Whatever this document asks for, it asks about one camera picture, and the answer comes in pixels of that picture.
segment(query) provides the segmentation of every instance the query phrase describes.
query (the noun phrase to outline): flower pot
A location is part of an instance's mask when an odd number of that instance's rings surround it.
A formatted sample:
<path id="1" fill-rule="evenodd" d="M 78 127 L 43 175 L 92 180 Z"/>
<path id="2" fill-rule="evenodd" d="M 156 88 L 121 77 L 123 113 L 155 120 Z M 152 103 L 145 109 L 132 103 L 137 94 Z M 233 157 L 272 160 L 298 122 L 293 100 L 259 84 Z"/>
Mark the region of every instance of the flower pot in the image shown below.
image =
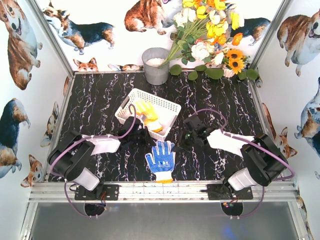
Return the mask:
<path id="1" fill-rule="evenodd" d="M 229 69 L 227 67 L 223 67 L 222 69 L 224 71 L 223 76 L 226 78 L 231 78 L 235 75 L 235 72 L 232 69 Z"/>
<path id="2" fill-rule="evenodd" d="M 152 47 L 144 51 L 142 61 L 146 81 L 152 85 L 164 84 L 169 78 L 169 62 L 163 66 L 150 66 L 150 59 L 166 59 L 169 51 L 161 47 Z"/>

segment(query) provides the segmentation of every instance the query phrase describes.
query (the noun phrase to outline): blue glove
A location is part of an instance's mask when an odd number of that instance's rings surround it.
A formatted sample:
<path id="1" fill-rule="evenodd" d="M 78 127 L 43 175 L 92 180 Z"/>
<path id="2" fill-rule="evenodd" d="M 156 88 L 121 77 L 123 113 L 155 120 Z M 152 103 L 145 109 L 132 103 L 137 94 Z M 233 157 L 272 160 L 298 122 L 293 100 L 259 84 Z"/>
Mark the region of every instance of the blue glove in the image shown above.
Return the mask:
<path id="1" fill-rule="evenodd" d="M 145 155 L 151 172 L 155 174 L 156 183 L 169 184 L 173 181 L 171 173 L 175 169 L 176 157 L 176 153 L 172 151 L 174 146 L 170 141 L 156 141 L 152 154 Z"/>

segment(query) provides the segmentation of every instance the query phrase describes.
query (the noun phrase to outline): bouquet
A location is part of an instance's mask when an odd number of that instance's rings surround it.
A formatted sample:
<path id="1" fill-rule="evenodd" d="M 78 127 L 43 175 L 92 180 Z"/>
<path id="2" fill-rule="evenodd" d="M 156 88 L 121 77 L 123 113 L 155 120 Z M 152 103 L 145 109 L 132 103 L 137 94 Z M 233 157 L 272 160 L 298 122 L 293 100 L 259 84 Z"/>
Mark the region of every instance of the bouquet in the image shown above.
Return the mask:
<path id="1" fill-rule="evenodd" d="M 173 17 L 176 32 L 170 35 L 173 43 L 162 65 L 180 58 L 184 65 L 203 61 L 204 65 L 197 66 L 188 75 L 190 80 L 197 79 L 197 71 L 205 71 L 212 79 L 220 79 L 223 75 L 232 77 L 234 74 L 241 80 L 258 78 L 258 73 L 253 69 L 244 71 L 248 57 L 242 51 L 229 47 L 238 46 L 243 38 L 241 32 L 231 37 L 231 30 L 245 24 L 235 3 L 226 0 L 183 0 L 182 4 L 182 11 Z M 207 68 L 206 65 L 220 68 Z M 173 75 L 181 71 L 179 65 L 170 69 Z"/>

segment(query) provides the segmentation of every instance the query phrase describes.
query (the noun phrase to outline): sunflower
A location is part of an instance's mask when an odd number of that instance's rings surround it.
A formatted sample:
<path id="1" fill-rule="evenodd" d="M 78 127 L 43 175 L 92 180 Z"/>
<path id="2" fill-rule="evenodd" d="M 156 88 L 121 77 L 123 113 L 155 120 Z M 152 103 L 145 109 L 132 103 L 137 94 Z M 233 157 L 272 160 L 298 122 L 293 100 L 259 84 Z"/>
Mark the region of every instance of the sunflower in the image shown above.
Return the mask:
<path id="1" fill-rule="evenodd" d="M 229 58 L 229 67 L 235 74 L 241 73 L 241 70 L 245 68 L 245 63 L 242 59 Z"/>
<path id="2" fill-rule="evenodd" d="M 244 53 L 238 49 L 230 49 L 226 54 L 226 57 L 229 59 L 242 59 L 244 57 Z"/>

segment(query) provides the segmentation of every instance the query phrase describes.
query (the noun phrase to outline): black marble table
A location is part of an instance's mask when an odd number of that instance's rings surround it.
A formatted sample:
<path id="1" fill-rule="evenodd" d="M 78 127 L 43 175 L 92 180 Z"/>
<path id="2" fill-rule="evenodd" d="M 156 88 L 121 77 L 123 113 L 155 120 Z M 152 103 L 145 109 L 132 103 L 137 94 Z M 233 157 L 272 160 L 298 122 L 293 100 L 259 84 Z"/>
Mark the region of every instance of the black marble table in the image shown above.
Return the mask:
<path id="1" fill-rule="evenodd" d="M 77 74 L 69 98 L 59 139 L 68 130 L 85 135 L 104 135 L 120 126 L 115 112 L 131 89 L 138 88 L 181 105 L 166 140 L 176 142 L 183 120 L 194 112 L 212 108 L 227 119 L 226 130 L 235 134 L 255 136 L 262 133 L 252 94 L 247 83 L 235 78 L 209 80 L 200 75 L 189 81 L 188 72 L 171 76 L 160 86 L 148 84 L 143 72 Z M 218 128 L 221 118 L 211 112 L 199 117 L 207 126 Z M 91 156 L 87 168 L 106 182 L 155 181 L 145 161 L 144 147 L 118 153 Z M 242 158 L 220 149 L 194 147 L 191 153 L 177 153 L 172 177 L 175 181 L 219 180 L 245 167 Z M 58 181 L 49 177 L 49 181 Z"/>

